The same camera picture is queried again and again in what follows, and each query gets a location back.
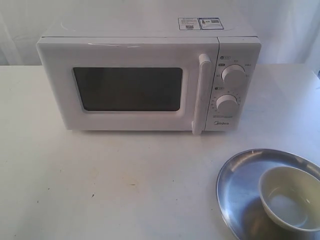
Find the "white microwave oven body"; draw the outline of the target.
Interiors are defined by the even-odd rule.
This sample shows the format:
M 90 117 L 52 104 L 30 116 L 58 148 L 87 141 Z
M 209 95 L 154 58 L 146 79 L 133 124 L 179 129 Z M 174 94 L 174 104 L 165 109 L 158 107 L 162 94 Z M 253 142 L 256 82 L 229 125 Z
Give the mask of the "white microwave oven body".
M 219 18 L 224 29 L 179 29 L 178 18 L 210 17 Z M 43 37 L 217 38 L 219 51 L 204 131 L 229 131 L 238 126 L 261 50 L 261 43 L 251 26 L 225 0 L 78 0 Z M 222 72 L 230 65 L 244 68 L 244 83 L 224 83 Z M 217 99 L 223 95 L 237 99 L 235 114 L 226 115 L 217 110 Z

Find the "white microwave door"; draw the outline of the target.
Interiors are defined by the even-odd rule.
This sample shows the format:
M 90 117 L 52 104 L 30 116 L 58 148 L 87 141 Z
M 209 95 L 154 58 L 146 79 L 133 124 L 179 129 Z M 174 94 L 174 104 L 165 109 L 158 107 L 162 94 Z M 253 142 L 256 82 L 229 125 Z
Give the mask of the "white microwave door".
M 205 130 L 216 37 L 43 37 L 37 50 L 65 127 Z

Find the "white background curtain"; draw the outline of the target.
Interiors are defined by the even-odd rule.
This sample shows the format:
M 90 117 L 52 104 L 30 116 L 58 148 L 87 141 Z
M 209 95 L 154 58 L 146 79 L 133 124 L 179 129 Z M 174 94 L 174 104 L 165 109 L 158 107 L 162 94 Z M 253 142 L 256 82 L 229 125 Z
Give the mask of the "white background curtain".
M 2 0 L 1 65 L 40 65 L 36 43 L 67 4 L 67 0 Z M 318 0 L 233 0 L 231 4 L 262 43 L 259 63 L 302 63 L 319 71 Z

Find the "cream ceramic bowl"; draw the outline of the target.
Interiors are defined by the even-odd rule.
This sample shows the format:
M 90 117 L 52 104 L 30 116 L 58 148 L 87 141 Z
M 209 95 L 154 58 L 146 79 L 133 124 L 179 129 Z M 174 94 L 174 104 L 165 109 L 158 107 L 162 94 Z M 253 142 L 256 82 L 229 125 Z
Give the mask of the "cream ceramic bowl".
M 316 177 L 295 167 L 273 167 L 259 178 L 258 191 L 265 213 L 278 226 L 304 233 L 320 230 Z

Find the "round steel tray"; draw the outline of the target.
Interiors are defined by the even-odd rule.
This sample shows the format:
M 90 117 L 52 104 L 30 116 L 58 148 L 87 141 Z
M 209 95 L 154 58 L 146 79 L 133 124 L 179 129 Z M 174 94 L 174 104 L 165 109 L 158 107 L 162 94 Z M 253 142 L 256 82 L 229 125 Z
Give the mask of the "round steel tray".
M 249 149 L 231 157 L 219 171 L 216 198 L 225 224 L 238 240 L 318 240 L 319 232 L 297 232 L 274 223 L 259 194 L 261 175 L 274 167 L 294 167 L 320 177 L 320 167 L 275 149 Z

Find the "upper white control knob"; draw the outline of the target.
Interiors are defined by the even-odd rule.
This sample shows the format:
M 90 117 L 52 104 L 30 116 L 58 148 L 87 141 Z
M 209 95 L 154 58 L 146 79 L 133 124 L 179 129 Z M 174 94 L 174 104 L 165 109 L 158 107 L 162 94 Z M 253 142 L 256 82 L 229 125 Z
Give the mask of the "upper white control knob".
M 242 66 L 233 64 L 227 66 L 221 73 L 226 85 L 241 85 L 246 81 L 246 73 Z

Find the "white control knob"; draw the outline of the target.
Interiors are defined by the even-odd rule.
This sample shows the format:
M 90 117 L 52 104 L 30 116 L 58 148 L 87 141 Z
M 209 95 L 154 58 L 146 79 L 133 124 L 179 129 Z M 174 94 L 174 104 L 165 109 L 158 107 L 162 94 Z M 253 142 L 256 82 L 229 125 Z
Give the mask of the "white control knob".
M 246 81 L 246 73 L 242 66 L 233 64 L 227 66 L 221 73 L 226 85 L 241 85 Z
M 217 99 L 216 107 L 224 115 L 234 115 L 238 111 L 238 102 L 233 95 L 226 94 Z

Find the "printed label sticker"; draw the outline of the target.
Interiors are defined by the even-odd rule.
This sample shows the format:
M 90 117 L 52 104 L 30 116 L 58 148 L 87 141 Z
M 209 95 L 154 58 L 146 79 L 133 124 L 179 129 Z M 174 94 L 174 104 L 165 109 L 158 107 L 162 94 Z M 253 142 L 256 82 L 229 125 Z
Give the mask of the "printed label sticker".
M 178 18 L 179 29 L 191 30 L 223 30 L 224 27 L 218 17 L 181 17 Z

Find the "lower white control knob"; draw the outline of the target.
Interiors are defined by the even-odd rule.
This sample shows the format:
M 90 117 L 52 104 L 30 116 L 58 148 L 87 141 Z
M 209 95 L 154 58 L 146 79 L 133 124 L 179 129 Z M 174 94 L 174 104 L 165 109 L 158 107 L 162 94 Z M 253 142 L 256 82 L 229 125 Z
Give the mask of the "lower white control knob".
M 233 95 L 226 94 L 217 99 L 216 107 L 224 115 L 234 115 L 238 111 L 238 102 Z

